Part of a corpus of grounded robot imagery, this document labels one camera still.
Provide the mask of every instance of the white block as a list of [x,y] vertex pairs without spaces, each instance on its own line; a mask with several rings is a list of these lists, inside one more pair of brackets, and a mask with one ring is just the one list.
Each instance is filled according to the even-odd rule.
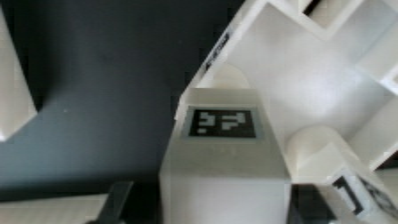
[[375,170],[398,150],[398,98],[380,108],[348,143],[364,165]]
[[34,102],[0,10],[0,141],[35,116]]
[[398,200],[398,168],[378,170],[377,175],[389,189],[391,196]]
[[0,203],[3,224],[85,224],[96,220],[106,195]]
[[288,164],[293,182],[323,186],[341,223],[398,223],[387,188],[329,127],[314,126],[297,132],[288,143]]
[[364,72],[389,91],[398,95],[398,22],[378,39],[357,64]]
[[289,176],[252,89],[188,90],[160,184],[165,224],[286,223]]

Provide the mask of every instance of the white plastic structure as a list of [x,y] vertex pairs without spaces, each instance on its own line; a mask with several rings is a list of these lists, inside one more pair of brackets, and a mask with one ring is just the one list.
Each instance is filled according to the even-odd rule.
[[289,176],[257,91],[224,65],[179,104],[162,164],[165,224],[284,224]]
[[3,224],[85,224],[96,220],[106,194],[0,203]]
[[[224,176],[218,175],[217,178],[210,178],[208,185],[202,187],[199,182],[210,174],[204,172],[206,175],[201,176],[199,181],[199,174],[195,173],[197,170],[204,169],[204,164],[211,164],[211,167],[222,169],[222,174],[226,173],[229,166],[218,166],[220,164],[211,161],[217,158],[224,158],[220,159],[222,162],[229,161],[233,152],[229,153],[226,150],[226,157],[222,157],[217,153],[224,151],[217,151],[217,147],[233,143],[226,141],[213,147],[213,144],[204,144],[204,141],[194,143],[194,139],[185,140],[181,137],[188,135],[181,131],[186,128],[183,126],[185,121],[195,117],[195,110],[190,105],[222,107],[234,104],[242,104],[242,107],[245,104],[256,104],[257,110],[265,111],[282,154],[289,155],[288,166],[289,168],[295,167],[295,163],[300,161],[300,172],[307,173],[305,178],[300,176],[304,179],[297,179],[298,171],[289,169],[295,181],[298,183],[320,183],[325,192],[334,192],[330,197],[336,200],[332,199],[329,202],[334,208],[341,206],[346,208],[341,211],[336,209],[339,221],[343,223],[396,222],[394,212],[385,212],[385,208],[378,206],[382,202],[377,200],[389,193],[369,171],[369,168],[375,169],[396,151],[396,24],[396,0],[245,1],[179,99],[176,128],[162,170],[169,223],[172,221],[174,223],[179,221],[210,223],[204,216],[195,214],[192,218],[190,212],[197,208],[204,213],[208,212],[208,217],[215,217],[210,211],[217,211],[226,216],[234,214],[231,216],[233,223],[238,220],[234,217],[240,213],[227,213],[227,209],[222,209],[226,213],[217,210],[231,202],[226,199],[224,191],[220,191],[222,188],[213,191],[217,197],[208,196],[210,193],[206,197],[201,197],[202,192],[211,192],[208,190],[211,183],[222,183]],[[236,75],[240,73],[236,71],[245,74],[245,79]],[[245,89],[247,86],[256,89],[256,103],[250,101],[256,97],[249,97],[252,91]],[[210,119],[208,122],[202,121],[202,124],[211,124],[210,114],[202,116],[201,119]],[[336,130],[336,132],[329,131],[330,136],[334,136],[329,136],[332,138],[329,140],[334,144],[318,148],[309,147],[313,151],[305,151],[309,150],[305,149],[298,152],[295,147],[288,147],[288,139],[302,128],[320,124]],[[199,128],[197,132],[206,134],[208,130]],[[309,141],[321,141],[325,136],[320,135],[320,139],[316,136],[309,138]],[[201,155],[208,148],[217,151],[215,157],[213,150],[208,150],[208,154]],[[242,150],[236,152],[243,153],[243,148],[250,150],[250,146],[242,145]],[[311,159],[316,157],[314,151],[316,156],[323,156],[323,162]],[[199,160],[202,163],[188,163],[188,161]],[[236,159],[236,164],[243,166],[247,163],[257,164],[257,161],[257,158],[245,157],[245,159]],[[361,214],[352,213],[352,203],[341,199],[345,191],[337,191],[339,189],[336,190],[332,185],[332,181],[337,179],[327,178],[327,175],[332,175],[332,178],[341,175],[352,177],[346,178],[346,183],[359,194]],[[195,198],[192,195],[201,197],[201,201],[195,203],[190,201]],[[245,205],[245,200],[240,199],[240,201],[238,206],[242,207],[231,206],[233,208],[243,209],[254,206],[254,204]]]
[[0,141],[7,140],[34,116],[34,102],[0,8]]
[[314,183],[323,189],[339,223],[398,223],[394,197],[329,127],[314,126],[297,132],[286,160],[293,182]]
[[366,166],[375,170],[398,151],[398,98],[380,108],[350,139],[350,145]]
[[206,84],[224,64],[242,70],[282,151],[293,133],[316,124],[348,141],[396,98],[393,85],[375,77],[396,79],[387,74],[398,61],[398,1],[318,2],[245,1],[186,88]]

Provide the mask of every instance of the dark gray background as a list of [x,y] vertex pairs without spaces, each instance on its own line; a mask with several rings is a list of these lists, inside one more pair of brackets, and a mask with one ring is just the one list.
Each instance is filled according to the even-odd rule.
[[243,0],[0,0],[39,115],[0,200],[156,180],[176,102]]

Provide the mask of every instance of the black plastic piece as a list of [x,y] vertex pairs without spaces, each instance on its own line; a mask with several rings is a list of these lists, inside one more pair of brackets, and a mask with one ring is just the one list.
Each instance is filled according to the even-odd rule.
[[329,224],[336,215],[313,184],[293,185],[289,224]]
[[119,182],[114,184],[108,199],[89,224],[160,223],[158,183]]

